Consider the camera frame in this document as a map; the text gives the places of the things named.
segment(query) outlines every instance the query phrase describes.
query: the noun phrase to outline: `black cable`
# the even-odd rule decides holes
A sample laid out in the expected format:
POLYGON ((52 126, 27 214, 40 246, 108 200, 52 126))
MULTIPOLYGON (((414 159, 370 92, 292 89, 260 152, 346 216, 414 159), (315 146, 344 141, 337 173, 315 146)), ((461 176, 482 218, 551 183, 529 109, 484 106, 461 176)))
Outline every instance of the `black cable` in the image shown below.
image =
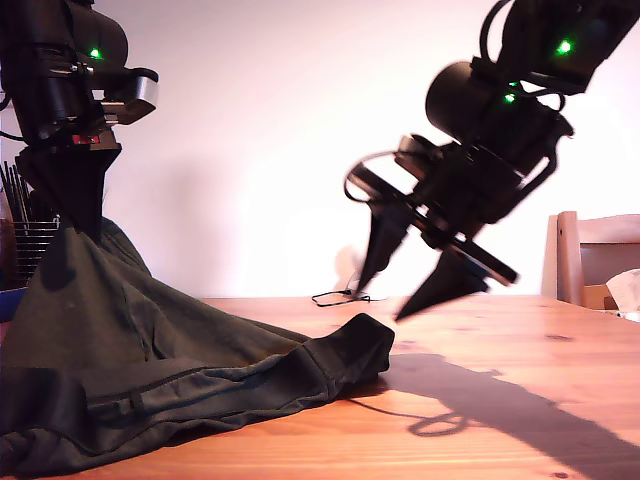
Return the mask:
POLYGON ((349 191, 349 187, 348 184, 349 183, 353 183, 353 181, 349 180, 349 177, 351 176, 351 174, 359 167, 361 166, 363 163, 368 162, 369 160, 373 160, 375 158, 380 158, 380 157, 385 157, 387 155, 408 155, 408 156, 412 156, 412 157, 425 157, 425 155, 423 153, 418 153, 418 152, 405 152, 402 150, 389 150, 389 151, 385 151, 385 152, 378 152, 378 153, 372 153, 371 155, 367 155, 366 157, 362 157, 360 160, 358 160, 358 162, 353 166, 353 168, 351 168, 349 170, 349 173, 344 177, 344 182, 342 184, 342 188, 344 190, 344 194, 346 195, 346 197, 356 203, 366 203, 368 205, 389 205, 391 203, 395 203, 395 202, 407 202, 407 203, 412 203, 411 199, 410 199, 410 195, 407 194, 403 194, 402 192, 400 192, 401 195, 399 196, 393 196, 391 198, 369 198, 368 200, 365 200, 363 198, 357 198, 354 197, 351 192, 349 191))
POLYGON ((9 106, 9 102, 11 102, 11 97, 5 93, 4 98, 0 102, 0 112, 9 106))
POLYGON ((11 135, 10 133, 3 132, 0 130, 0 137, 8 138, 9 140, 15 140, 16 142, 24 142, 24 138, 18 137, 17 135, 11 135))
POLYGON ((511 0, 500 0, 497 2, 493 8, 489 11, 484 22, 482 23, 482 29, 480 30, 480 56, 483 60, 492 62, 489 57, 489 29, 491 28, 491 24, 493 20, 496 18, 496 15, 502 8, 509 3, 511 0))

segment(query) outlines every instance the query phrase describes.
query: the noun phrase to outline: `cable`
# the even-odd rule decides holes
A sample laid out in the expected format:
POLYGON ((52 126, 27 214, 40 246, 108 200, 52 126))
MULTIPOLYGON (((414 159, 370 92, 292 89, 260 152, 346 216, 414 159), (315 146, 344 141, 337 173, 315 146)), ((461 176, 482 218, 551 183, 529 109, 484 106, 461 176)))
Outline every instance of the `cable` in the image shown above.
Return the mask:
POLYGON ((5 93, 4 98, 0 102, 0 112, 9 106, 10 101, 11 97, 5 93))
POLYGON ((484 22, 482 23, 482 29, 480 30, 480 56, 483 60, 492 62, 489 57, 489 29, 491 28, 491 24, 493 20, 496 18, 496 15, 502 8, 509 3, 511 0, 500 0, 497 2, 493 8, 489 11, 484 22))
POLYGON ((0 137, 8 138, 9 140, 15 140, 16 142, 24 142, 24 138, 18 137, 17 135, 11 135, 10 133, 3 132, 0 130, 0 137))
POLYGON ((369 198, 368 200, 365 200, 363 198, 357 198, 354 197, 351 192, 349 191, 349 183, 354 183, 352 180, 349 179, 349 177, 361 166, 363 166, 363 164, 365 162, 368 162, 369 160, 373 160, 375 158, 380 158, 380 157, 385 157, 387 155, 407 155, 407 156, 412 156, 412 157, 426 157, 424 154, 418 153, 418 152, 406 152, 403 150, 390 150, 390 151, 385 151, 385 152, 378 152, 378 153, 372 153, 371 155, 367 155, 366 157, 361 158, 360 160, 358 160, 358 162, 353 166, 353 168, 351 168, 351 170, 349 170, 349 173, 344 177, 344 182, 342 184, 342 188, 344 190, 344 194, 346 195, 346 197, 356 203, 366 203, 367 205, 389 205, 391 203, 396 203, 396 202, 407 202, 407 203, 413 203, 411 202, 410 199, 410 195, 407 195, 405 193, 402 193, 401 191, 397 190, 395 187, 393 187, 392 185, 388 184, 386 181, 382 180, 381 178, 379 178, 377 175, 373 174, 373 172, 371 173, 372 177, 377 178, 378 180, 380 180, 381 182, 384 182, 384 184, 381 184, 381 187, 384 187, 386 190, 393 192, 393 195, 390 195, 390 198, 385 198, 384 195, 382 195, 382 192, 380 192, 380 189, 377 189, 375 185, 369 185, 371 186, 373 189, 377 190, 378 193, 380 193, 382 196, 380 198, 369 198))

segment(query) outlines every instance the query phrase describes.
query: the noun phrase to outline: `wood grain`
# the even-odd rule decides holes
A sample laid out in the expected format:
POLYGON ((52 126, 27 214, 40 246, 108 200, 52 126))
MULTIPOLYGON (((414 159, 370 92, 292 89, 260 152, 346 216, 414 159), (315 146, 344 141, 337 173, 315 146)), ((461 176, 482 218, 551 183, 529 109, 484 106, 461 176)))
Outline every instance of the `wood grain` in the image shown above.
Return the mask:
POLYGON ((367 312, 396 331, 391 368, 349 399, 77 476, 640 479, 640 324, 479 295, 395 325, 399 302, 207 300, 310 336, 367 312))

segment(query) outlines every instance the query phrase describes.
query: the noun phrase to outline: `pen holder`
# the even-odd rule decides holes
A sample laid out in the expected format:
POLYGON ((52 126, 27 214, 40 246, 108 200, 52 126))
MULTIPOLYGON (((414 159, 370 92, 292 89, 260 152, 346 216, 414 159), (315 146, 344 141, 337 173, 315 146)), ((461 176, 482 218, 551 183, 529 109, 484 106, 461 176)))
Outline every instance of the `pen holder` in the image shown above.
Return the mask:
POLYGON ((14 222, 17 247, 17 278, 20 286, 31 280, 42 255, 58 231, 60 222, 14 222))

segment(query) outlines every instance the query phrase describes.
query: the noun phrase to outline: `white wall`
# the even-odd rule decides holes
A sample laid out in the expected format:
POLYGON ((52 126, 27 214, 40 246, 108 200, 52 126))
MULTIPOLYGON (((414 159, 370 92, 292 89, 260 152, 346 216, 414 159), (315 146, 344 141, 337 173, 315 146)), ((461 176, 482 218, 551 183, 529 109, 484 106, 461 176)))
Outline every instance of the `white wall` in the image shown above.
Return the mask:
MULTIPOLYGON (((426 91, 478 53, 493 3, 97 0, 127 32, 128 65, 155 69, 161 84, 156 112, 117 127, 124 152, 105 214, 158 278, 196 296, 331 289, 368 236, 368 209, 344 197, 344 174, 403 134, 447 140, 425 117, 426 91)), ((577 133, 562 141, 555 177, 478 237, 522 274, 506 293, 540 291, 550 215, 639 211, 638 49, 640 27, 588 95, 570 99, 577 133)), ((371 290, 411 293, 436 258, 412 235, 371 290)))

